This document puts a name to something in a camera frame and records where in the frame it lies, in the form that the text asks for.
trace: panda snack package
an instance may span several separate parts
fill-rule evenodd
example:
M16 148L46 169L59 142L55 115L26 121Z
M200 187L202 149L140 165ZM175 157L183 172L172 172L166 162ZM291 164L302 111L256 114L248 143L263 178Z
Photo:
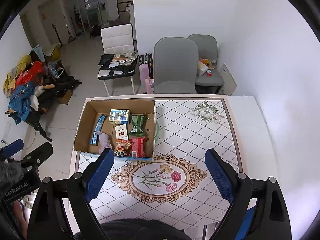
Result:
M134 144L132 141L116 139L115 156L116 157L131 157L131 147Z

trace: yellow clothing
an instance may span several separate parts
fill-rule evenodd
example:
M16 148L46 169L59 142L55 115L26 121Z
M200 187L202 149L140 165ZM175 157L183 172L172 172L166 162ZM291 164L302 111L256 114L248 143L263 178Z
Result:
M31 56L30 55L24 55L20 61L18 62L18 65L15 66L10 73L7 74L7 78L4 81L3 84L3 93L7 96L11 96L11 89L14 89L16 78L25 70L28 64L31 63Z

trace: red snack bag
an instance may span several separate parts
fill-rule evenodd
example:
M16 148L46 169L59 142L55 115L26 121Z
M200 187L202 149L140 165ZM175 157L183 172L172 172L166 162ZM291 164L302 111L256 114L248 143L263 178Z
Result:
M134 142L132 145L132 157L142 158L146 154L143 149L143 143L148 140L148 137L132 138L131 141Z

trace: glass door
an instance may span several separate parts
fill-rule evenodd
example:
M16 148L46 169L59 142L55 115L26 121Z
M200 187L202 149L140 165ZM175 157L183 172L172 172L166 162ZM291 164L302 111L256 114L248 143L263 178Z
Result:
M99 11L100 9L98 6L98 0L84 0L84 3L90 28L95 25L101 25L102 20Z
M102 24L108 22L108 12L107 12L107 1L106 0L98 0L99 11L101 14Z

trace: red bag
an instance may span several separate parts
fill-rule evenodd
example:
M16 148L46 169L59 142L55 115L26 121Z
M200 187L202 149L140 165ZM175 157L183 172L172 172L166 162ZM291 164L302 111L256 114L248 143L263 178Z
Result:
M42 62L34 62L29 70L20 74L20 76L16 80L14 87L17 88L19 85L24 85L29 81L32 81L33 83L35 83L35 85L39 85L38 74L42 73L42 66Z
M146 140L148 140L148 137L139 137L131 139L131 141L134 142L134 145L132 145L132 157L142 158L146 156L146 153L143 149L143 143Z

